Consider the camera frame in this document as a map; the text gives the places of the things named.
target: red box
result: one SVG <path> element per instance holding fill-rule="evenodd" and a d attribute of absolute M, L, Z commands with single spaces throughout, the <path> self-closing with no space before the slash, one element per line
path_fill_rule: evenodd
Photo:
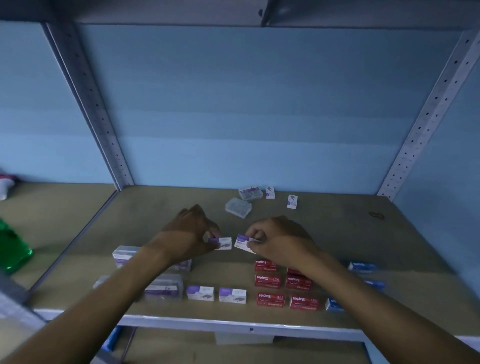
<path fill-rule="evenodd" d="M 274 288 L 280 289 L 282 280 L 279 276 L 273 276 L 269 274 L 255 274 L 255 287 Z"/>
<path fill-rule="evenodd" d="M 276 272 L 276 263 L 269 260 L 255 260 L 255 272 Z"/>
<path fill-rule="evenodd" d="M 318 311 L 319 302 L 316 298 L 292 295 L 290 297 L 290 310 Z"/>
<path fill-rule="evenodd" d="M 287 276 L 285 287 L 291 290 L 310 291 L 313 287 L 313 282 L 306 277 Z"/>
<path fill-rule="evenodd" d="M 257 294 L 257 305 L 283 308 L 285 306 L 285 296 L 277 293 L 260 292 Z"/>
<path fill-rule="evenodd" d="M 287 268 L 287 274 L 290 274 L 290 275 L 293 275 L 293 276 L 304 277 L 302 272 L 300 272 L 299 270 L 293 269 L 293 268 Z"/>

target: green plastic bottle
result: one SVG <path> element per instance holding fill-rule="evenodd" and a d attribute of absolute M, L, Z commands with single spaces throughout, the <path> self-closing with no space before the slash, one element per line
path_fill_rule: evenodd
<path fill-rule="evenodd" d="M 19 270 L 32 255 L 33 249 L 0 219 L 0 269 L 7 274 L 12 274 Z"/>

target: blue wall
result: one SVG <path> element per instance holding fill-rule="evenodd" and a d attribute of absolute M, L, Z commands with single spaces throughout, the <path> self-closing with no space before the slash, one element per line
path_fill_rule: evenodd
<path fill-rule="evenodd" d="M 480 297 L 480 64 L 395 204 Z"/>
<path fill-rule="evenodd" d="M 374 194 L 459 33 L 81 28 L 137 184 Z"/>
<path fill-rule="evenodd" d="M 112 183 L 39 24 L 0 22 L 0 171 Z"/>

